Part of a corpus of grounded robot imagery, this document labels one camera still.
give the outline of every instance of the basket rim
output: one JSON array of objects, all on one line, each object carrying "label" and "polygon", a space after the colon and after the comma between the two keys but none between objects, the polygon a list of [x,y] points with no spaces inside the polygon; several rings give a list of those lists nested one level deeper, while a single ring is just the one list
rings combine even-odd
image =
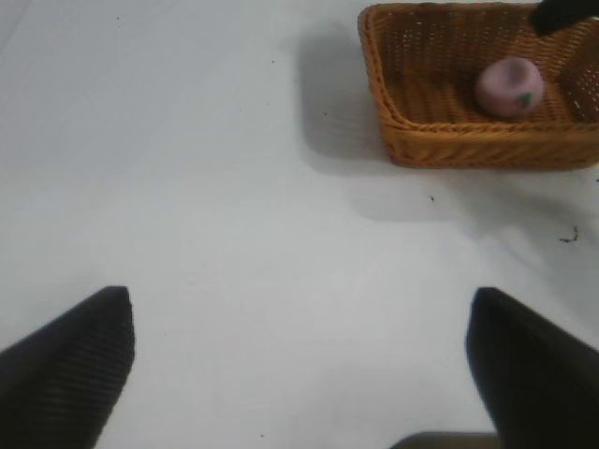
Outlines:
[{"label": "basket rim", "polygon": [[[576,131],[584,134],[596,134],[599,130],[599,123],[577,123],[577,122],[517,122],[506,123],[501,121],[489,121],[486,123],[459,122],[459,123],[418,123],[406,118],[395,106],[387,90],[385,79],[383,77],[383,65],[381,56],[374,43],[373,37],[373,16],[381,12],[413,12],[417,10],[429,11],[452,11],[452,10],[485,10],[501,11],[507,8],[529,9],[535,7],[535,3],[388,3],[376,4],[364,8],[358,17],[358,30],[362,44],[364,60],[369,72],[369,78],[376,77],[376,83],[371,84],[371,91],[376,99],[379,108],[386,110],[387,117],[381,118],[383,125],[395,128],[400,131],[412,131],[415,134],[420,133],[488,133],[491,128],[494,133],[513,133],[514,131],[525,131],[531,134],[541,134],[549,132]],[[599,21],[588,19],[583,23],[592,23],[594,31],[599,31]],[[576,28],[564,30],[565,32],[575,32]]]}]

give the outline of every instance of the green leaf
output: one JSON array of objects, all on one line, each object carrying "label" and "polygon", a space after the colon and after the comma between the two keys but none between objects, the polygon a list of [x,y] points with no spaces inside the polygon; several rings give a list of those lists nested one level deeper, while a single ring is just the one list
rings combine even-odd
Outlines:
[{"label": "green leaf", "polygon": [[531,105],[533,101],[533,94],[531,92],[525,92],[524,94],[520,94],[518,96],[518,101],[522,104],[524,108],[527,108]]}]

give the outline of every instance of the woven basket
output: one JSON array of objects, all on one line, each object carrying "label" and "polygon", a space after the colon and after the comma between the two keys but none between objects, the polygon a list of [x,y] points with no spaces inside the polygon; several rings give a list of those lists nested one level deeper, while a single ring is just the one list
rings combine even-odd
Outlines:
[{"label": "woven basket", "polygon": [[[599,21],[537,37],[534,5],[391,4],[366,8],[359,33],[391,160],[406,167],[570,169],[599,162]],[[500,122],[475,80],[507,56],[546,82],[542,106]]]}]

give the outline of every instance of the white table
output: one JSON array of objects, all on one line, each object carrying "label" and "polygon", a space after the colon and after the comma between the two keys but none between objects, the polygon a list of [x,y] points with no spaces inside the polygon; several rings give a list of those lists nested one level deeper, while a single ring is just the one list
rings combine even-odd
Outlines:
[{"label": "white table", "polygon": [[463,347],[481,285],[599,345],[599,172],[391,165],[367,5],[0,4],[0,344],[130,288],[99,448],[491,430]]}]

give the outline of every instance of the pink ball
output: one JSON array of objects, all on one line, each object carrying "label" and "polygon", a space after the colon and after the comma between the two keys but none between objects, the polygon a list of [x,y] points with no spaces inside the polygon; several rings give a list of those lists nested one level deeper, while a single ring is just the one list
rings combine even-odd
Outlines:
[{"label": "pink ball", "polygon": [[475,94],[478,104],[491,114],[516,118],[539,106],[545,83],[531,61],[511,57],[490,65],[480,74]]}]

